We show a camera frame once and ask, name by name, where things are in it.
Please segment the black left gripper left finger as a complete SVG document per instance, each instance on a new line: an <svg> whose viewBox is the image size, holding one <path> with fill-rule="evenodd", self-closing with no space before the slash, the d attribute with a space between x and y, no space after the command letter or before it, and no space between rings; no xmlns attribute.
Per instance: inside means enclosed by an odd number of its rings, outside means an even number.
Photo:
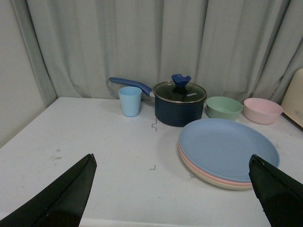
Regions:
<svg viewBox="0 0 303 227"><path fill-rule="evenodd" d="M2 227L78 227L97 162L88 154L27 203L0 221Z"/></svg>

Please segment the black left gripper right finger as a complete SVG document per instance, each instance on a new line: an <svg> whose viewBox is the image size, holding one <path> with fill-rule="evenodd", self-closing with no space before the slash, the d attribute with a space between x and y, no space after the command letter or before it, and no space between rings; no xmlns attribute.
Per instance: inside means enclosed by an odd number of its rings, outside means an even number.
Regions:
<svg viewBox="0 0 303 227"><path fill-rule="evenodd" d="M257 155L249 161L249 177L272 227L303 225L303 184Z"/></svg>

